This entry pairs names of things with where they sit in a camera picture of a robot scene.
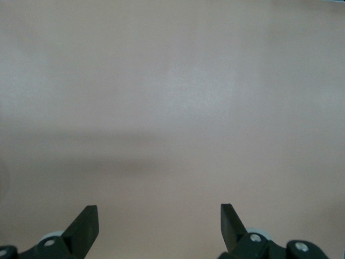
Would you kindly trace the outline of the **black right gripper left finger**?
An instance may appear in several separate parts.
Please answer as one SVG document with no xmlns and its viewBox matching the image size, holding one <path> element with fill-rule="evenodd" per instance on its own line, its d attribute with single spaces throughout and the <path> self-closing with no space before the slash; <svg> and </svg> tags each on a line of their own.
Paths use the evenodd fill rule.
<svg viewBox="0 0 345 259">
<path fill-rule="evenodd" d="M 98 236 L 98 208 L 86 206 L 60 235 L 41 240 L 34 248 L 37 259 L 85 259 Z"/>
</svg>

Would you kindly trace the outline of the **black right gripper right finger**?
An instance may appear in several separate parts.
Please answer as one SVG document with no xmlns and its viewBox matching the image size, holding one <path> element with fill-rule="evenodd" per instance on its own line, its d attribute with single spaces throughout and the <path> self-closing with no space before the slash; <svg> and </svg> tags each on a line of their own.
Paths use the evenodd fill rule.
<svg viewBox="0 0 345 259">
<path fill-rule="evenodd" d="M 220 207 L 220 228 L 227 251 L 218 259 L 268 259 L 269 241 L 259 232 L 244 227 L 231 204 Z"/>
</svg>

